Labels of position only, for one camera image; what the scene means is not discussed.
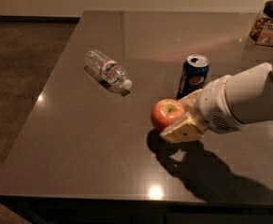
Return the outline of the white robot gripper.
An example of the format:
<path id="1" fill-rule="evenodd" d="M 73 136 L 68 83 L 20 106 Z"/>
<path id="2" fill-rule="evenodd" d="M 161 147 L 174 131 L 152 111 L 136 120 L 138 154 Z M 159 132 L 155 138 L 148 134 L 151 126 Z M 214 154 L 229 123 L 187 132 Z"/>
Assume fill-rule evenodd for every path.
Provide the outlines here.
<path id="1" fill-rule="evenodd" d="M 215 79 L 203 90 L 198 89 L 178 99 L 186 113 L 166 127 L 160 136 L 175 144 L 200 140 L 208 128 L 219 134 L 244 130 L 246 125 L 233 115 L 228 106 L 226 84 L 230 78 L 226 75 Z M 191 114 L 195 110 L 200 118 Z"/>

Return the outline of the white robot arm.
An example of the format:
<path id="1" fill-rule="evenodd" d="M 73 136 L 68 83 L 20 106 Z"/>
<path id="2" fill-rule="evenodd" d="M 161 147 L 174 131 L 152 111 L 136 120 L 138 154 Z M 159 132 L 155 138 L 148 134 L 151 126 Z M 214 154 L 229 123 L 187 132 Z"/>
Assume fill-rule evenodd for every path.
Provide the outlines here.
<path id="1" fill-rule="evenodd" d="M 186 113 L 160 132 L 169 143 L 199 140 L 207 130 L 233 133 L 273 120 L 273 57 L 269 63 L 215 79 L 179 102 Z"/>

